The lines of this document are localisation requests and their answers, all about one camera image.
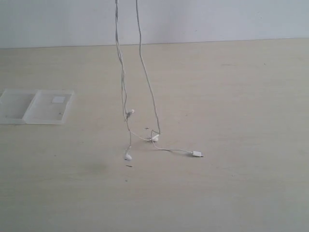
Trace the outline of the white wired earphones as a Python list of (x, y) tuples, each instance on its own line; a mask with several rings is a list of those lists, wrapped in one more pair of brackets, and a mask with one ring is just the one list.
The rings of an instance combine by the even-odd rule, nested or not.
[(160, 135), (161, 135), (161, 128), (160, 128), (160, 121), (157, 113), (157, 107), (155, 103), (155, 96), (154, 92), (150, 83), (149, 75), (145, 66), (145, 62), (142, 56), (142, 31), (141, 31), (141, 26), (140, 26), (140, 13), (139, 13), (139, 2), (136, 0), (135, 1), (135, 11), (136, 11), (136, 20), (137, 20), (137, 27), (138, 27), (138, 33), (139, 33), (139, 57), (140, 57), (140, 62), (144, 71), (145, 79), (151, 94), (151, 99), (152, 99), (152, 104), (153, 104), (153, 109), (154, 109), (154, 116), (156, 119), (156, 125), (158, 130), (155, 131), (151, 128), (148, 130), (150, 131), (150, 137), (149, 138), (143, 138), (134, 133), (129, 125), (129, 120), (130, 117), (135, 113), (134, 109), (128, 109), (127, 108), (127, 100), (128, 100), (128, 94), (127, 94), (127, 89), (126, 89), (126, 71), (125, 71), (125, 66), (124, 66), (124, 59), (123, 59), (123, 54), (121, 51), (121, 46), (120, 46), (120, 40), (119, 40), (119, 1), (115, 1), (115, 45), (116, 45), (116, 50), (117, 50), (117, 56), (118, 60), (121, 66), (121, 100), (122, 100), (122, 113), (123, 113), (123, 118), (124, 122), (126, 124), (126, 128), (129, 133), (129, 141), (128, 145), (125, 149), (124, 153), (124, 160), (125, 161), (132, 161), (132, 157), (130, 155), (130, 150), (132, 147), (132, 136), (136, 136), (139, 139), (151, 143), (154, 148), (158, 151), (167, 151), (167, 152), (177, 152), (177, 153), (184, 153), (185, 155), (188, 155), (190, 157), (196, 157), (196, 158), (202, 158), (204, 155), (200, 151), (189, 151), (189, 150), (184, 150), (184, 149), (167, 149), (167, 148), (160, 148), (156, 145), (156, 143), (159, 141)]

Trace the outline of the clear plastic storage case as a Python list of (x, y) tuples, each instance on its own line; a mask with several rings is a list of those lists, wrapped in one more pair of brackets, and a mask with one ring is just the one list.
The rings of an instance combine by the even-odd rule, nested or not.
[(0, 95), (1, 124), (62, 125), (72, 90), (5, 89)]

